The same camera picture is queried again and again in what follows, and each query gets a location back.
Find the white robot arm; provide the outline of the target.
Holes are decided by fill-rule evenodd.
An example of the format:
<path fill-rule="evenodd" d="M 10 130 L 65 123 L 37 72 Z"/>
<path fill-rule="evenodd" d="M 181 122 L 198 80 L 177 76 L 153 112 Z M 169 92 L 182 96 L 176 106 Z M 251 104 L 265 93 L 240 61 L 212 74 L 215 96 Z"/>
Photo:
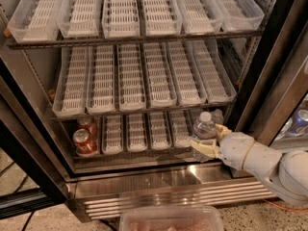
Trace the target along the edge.
<path fill-rule="evenodd" d="M 194 125 L 191 147 L 209 159 L 253 175 L 270 192 L 292 205 L 308 203 L 308 152 L 282 153 L 253 137 L 216 124 Z"/>

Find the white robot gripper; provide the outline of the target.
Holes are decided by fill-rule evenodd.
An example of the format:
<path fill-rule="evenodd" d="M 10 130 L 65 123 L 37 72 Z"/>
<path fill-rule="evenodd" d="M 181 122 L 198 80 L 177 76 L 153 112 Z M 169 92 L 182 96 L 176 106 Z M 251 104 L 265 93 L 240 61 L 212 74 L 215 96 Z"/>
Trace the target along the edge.
<path fill-rule="evenodd" d="M 218 158 L 229 167 L 240 170 L 244 165 L 244 158 L 255 140 L 242 132 L 232 132 L 222 124 L 216 125 L 216 139 L 198 140 L 190 138 L 191 147 L 209 158 Z"/>

